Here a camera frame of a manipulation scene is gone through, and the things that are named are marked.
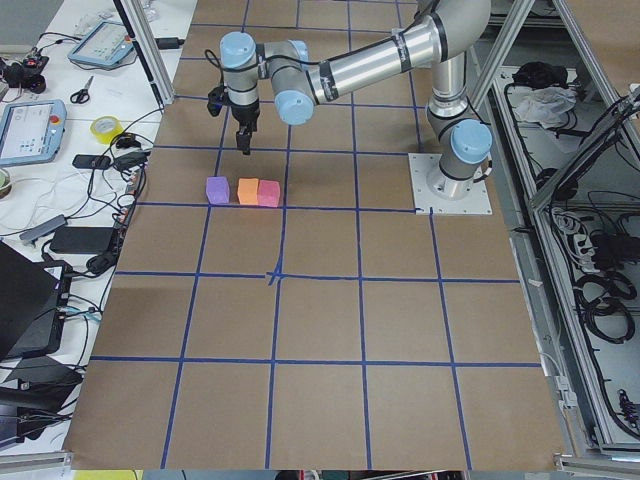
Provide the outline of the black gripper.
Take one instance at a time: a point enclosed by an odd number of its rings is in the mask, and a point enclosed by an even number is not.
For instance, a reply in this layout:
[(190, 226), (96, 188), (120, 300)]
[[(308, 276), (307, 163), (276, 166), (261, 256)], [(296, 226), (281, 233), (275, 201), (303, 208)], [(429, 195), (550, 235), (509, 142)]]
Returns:
[(235, 134), (237, 149), (243, 155), (251, 154), (252, 133), (258, 129), (260, 116), (260, 103), (253, 102), (247, 105), (231, 104), (231, 113), (238, 122), (238, 131)]

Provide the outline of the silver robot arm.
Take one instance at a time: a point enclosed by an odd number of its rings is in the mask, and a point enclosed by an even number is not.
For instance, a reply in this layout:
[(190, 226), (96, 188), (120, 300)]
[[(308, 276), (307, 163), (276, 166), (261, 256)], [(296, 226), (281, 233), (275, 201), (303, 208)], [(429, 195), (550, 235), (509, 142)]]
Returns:
[(488, 25), (488, 1), (421, 1), (412, 23), (359, 49), (311, 62), (304, 42), (258, 43), (244, 32), (230, 32), (220, 53), (210, 55), (220, 81), (208, 94), (208, 111), (231, 110), (238, 123), (236, 145), (249, 154), (260, 114), (258, 83), (271, 84), (282, 122), (299, 126), (316, 106), (404, 74), (428, 68), (432, 94), (427, 119), (443, 153), (427, 174), (429, 189), (446, 199), (463, 198), (470, 186), (485, 180), (477, 172), (492, 146), (489, 128), (469, 114), (466, 53)]

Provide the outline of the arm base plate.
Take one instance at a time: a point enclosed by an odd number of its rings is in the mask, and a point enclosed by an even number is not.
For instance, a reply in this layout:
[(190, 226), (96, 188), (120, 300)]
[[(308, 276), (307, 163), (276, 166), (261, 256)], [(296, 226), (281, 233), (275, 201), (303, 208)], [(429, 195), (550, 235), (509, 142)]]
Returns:
[(493, 214), (489, 194), (477, 168), (468, 180), (452, 180), (440, 169), (441, 154), (410, 153), (409, 172), (414, 210), (418, 215), (487, 216)]

